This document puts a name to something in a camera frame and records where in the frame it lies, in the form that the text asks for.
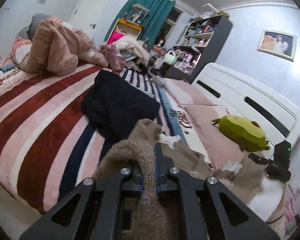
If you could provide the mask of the beige knitted sweater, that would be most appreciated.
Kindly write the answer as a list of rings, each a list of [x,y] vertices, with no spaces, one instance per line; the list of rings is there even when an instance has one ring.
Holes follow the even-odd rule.
[[[154,146],[162,136],[162,127],[149,120],[139,120],[128,139],[115,144],[106,154],[93,175],[94,179],[106,179],[136,161],[143,175],[143,191],[139,200],[129,202],[132,207],[132,233],[134,239],[180,239],[177,225],[177,204],[174,200],[160,200],[157,194]],[[244,204],[263,190],[264,166],[257,165],[248,156],[238,163],[239,170],[212,170],[204,156],[193,151],[181,140],[174,147],[162,146],[163,155],[193,178],[206,179],[214,176]]]

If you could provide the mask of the green avocado plush toy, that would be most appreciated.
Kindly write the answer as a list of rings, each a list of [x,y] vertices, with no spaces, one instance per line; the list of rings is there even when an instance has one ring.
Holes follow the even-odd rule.
[[[259,152],[270,149],[263,128],[255,121],[236,115],[211,120],[219,131],[239,145],[241,151]]]

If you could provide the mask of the white bed headboard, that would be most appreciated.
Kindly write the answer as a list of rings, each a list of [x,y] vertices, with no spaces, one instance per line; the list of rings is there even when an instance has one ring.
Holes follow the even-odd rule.
[[[230,114],[257,122],[271,147],[300,139],[300,109],[259,81],[216,63],[207,64],[191,83]]]

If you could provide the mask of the striped red pink blanket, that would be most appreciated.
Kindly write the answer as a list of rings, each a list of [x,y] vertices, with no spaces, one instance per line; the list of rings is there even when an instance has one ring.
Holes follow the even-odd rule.
[[[81,109],[103,72],[84,64],[62,77],[0,73],[0,185],[37,213],[102,172],[113,152]]]

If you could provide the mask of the pink ribbed pillow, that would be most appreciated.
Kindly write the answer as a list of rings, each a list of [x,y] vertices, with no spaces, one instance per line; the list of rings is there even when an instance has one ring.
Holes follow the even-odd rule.
[[[206,92],[175,79],[163,79],[164,86],[180,107],[185,109],[214,168],[222,168],[228,161],[240,162],[244,153],[239,146],[223,135],[212,120],[227,115],[226,108],[213,102]]]

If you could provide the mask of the dark navy folded garment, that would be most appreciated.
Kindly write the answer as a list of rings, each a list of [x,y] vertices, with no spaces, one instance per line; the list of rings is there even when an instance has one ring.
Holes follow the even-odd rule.
[[[160,104],[119,75],[101,70],[81,103],[82,112],[111,145],[127,139],[141,119],[153,121]]]

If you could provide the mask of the mauve satin cloth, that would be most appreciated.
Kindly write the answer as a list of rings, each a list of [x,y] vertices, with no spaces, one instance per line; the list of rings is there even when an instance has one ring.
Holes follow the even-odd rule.
[[[113,44],[102,44],[98,49],[106,57],[109,67],[113,71],[119,72],[126,66],[125,58],[117,51]]]

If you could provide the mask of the black bookshelf with items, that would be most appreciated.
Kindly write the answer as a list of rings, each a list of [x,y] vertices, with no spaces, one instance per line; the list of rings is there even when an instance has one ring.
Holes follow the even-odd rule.
[[[215,62],[233,23],[228,16],[198,16],[185,28],[179,44],[172,48],[177,59],[169,64],[164,77],[192,83],[208,63]]]

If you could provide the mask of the pink brown crumpled duvet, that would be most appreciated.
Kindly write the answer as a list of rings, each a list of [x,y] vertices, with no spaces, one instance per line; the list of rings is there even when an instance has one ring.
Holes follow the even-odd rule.
[[[15,38],[12,59],[28,73],[44,70],[63,76],[74,72],[79,61],[108,67],[106,56],[81,29],[55,16],[34,14],[29,26]]]

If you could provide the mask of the cream blanket pile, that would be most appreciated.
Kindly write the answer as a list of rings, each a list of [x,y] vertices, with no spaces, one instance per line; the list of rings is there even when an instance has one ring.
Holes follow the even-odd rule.
[[[134,37],[123,36],[113,43],[117,51],[128,51],[139,59],[139,63],[147,67],[149,62],[149,52],[147,52],[143,46]]]

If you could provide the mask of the yellow wooden shelf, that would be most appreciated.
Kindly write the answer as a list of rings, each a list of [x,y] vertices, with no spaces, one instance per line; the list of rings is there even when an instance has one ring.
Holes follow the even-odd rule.
[[[138,39],[143,31],[143,26],[119,18],[115,23],[113,30]]]

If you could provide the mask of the white door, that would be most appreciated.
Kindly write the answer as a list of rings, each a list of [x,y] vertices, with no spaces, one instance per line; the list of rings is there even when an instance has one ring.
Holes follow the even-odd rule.
[[[102,40],[111,20],[112,0],[79,0],[69,23],[96,40]]]

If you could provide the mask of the teal curtain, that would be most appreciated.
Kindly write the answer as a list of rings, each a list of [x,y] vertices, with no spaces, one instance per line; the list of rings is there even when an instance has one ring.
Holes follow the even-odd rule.
[[[149,10],[141,24],[144,29],[142,30],[139,39],[145,40],[148,38],[147,51],[150,51],[169,13],[175,6],[174,0],[128,0],[114,18],[106,36],[104,37],[104,41],[106,41],[110,36],[117,20],[124,16],[125,13],[129,13],[134,4],[140,4]]]

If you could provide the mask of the framed wall photo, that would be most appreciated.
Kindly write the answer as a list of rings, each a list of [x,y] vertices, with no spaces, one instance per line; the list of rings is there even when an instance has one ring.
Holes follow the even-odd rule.
[[[296,42],[295,35],[264,29],[257,50],[293,62]]]

